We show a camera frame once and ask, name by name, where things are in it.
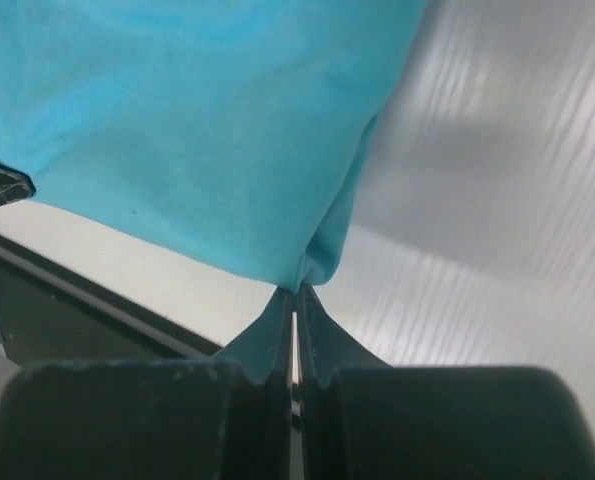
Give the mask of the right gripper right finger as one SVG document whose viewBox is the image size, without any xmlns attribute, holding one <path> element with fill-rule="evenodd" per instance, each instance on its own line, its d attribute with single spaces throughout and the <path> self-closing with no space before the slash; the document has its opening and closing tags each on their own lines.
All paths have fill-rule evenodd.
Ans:
<svg viewBox="0 0 595 480">
<path fill-rule="evenodd" d="M 595 441 L 553 372 L 393 367 L 296 298 L 308 479 L 595 479 Z"/>
</svg>

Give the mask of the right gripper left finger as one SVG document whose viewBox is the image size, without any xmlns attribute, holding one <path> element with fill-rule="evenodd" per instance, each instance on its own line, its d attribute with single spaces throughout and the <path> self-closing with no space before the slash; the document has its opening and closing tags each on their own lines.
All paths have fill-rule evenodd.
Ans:
<svg viewBox="0 0 595 480">
<path fill-rule="evenodd" d="M 292 298 L 206 360 L 61 362 L 0 398 L 0 479 L 285 479 Z"/>
</svg>

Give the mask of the light blue t shirt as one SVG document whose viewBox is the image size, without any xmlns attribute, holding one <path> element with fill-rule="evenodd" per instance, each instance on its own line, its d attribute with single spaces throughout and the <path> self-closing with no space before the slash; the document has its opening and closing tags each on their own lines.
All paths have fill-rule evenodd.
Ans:
<svg viewBox="0 0 595 480">
<path fill-rule="evenodd" d="M 297 290 L 336 271 L 422 1 L 0 1 L 35 200 Z"/>
</svg>

